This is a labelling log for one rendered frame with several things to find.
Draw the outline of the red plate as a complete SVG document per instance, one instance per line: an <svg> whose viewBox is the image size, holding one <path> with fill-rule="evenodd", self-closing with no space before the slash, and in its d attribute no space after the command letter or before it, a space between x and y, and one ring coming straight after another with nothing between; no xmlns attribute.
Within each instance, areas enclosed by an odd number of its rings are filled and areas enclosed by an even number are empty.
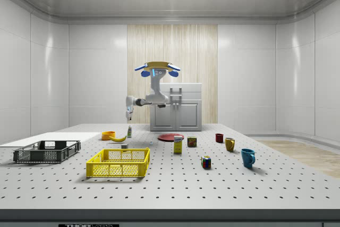
<svg viewBox="0 0 340 227"><path fill-rule="evenodd" d="M182 137L182 139L184 139L184 135L182 135L182 134L178 134L178 133L164 133L164 134L160 134L158 136L158 140L165 141L165 142L173 142L175 136L179 136L179 137Z"/></svg>

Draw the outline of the yellow basket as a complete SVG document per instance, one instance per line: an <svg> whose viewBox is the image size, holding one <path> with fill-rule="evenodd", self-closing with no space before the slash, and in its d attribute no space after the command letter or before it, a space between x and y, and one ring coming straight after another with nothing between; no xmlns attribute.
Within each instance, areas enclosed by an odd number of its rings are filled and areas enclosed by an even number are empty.
<svg viewBox="0 0 340 227"><path fill-rule="evenodd" d="M144 177L150 149L103 149L86 162L87 177Z"/></svg>

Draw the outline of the white cabinet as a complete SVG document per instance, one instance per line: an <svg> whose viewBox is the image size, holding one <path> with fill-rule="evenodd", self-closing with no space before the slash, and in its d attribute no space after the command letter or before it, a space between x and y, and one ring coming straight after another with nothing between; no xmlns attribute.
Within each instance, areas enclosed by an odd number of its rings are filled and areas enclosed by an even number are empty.
<svg viewBox="0 0 340 227"><path fill-rule="evenodd" d="M165 107L150 107L151 131L200 131L201 83L161 83L160 90L169 97Z"/></svg>

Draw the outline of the yellow white box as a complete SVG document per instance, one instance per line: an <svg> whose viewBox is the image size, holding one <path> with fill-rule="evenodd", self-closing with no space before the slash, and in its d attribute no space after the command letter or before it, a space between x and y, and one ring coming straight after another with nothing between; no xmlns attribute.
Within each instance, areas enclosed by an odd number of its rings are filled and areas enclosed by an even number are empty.
<svg viewBox="0 0 340 227"><path fill-rule="evenodd" d="M176 154L182 153L182 141L183 141L182 135L174 136L174 153Z"/></svg>

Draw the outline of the dark grey basket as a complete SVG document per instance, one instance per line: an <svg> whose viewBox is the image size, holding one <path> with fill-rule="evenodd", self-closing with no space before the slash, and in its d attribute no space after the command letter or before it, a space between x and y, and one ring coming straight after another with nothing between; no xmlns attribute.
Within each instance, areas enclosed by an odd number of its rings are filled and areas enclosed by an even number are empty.
<svg viewBox="0 0 340 227"><path fill-rule="evenodd" d="M61 163L81 149L79 140L41 140L14 150L17 163Z"/></svg>

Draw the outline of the blue mug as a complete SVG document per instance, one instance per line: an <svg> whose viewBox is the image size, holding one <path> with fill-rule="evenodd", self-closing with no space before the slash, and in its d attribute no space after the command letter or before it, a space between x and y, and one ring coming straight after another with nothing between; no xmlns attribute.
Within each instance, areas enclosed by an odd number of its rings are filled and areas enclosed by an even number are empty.
<svg viewBox="0 0 340 227"><path fill-rule="evenodd" d="M256 161L254 150L243 148L241 150L241 156L242 156L244 167L249 168L249 169L252 168L253 164Z"/></svg>

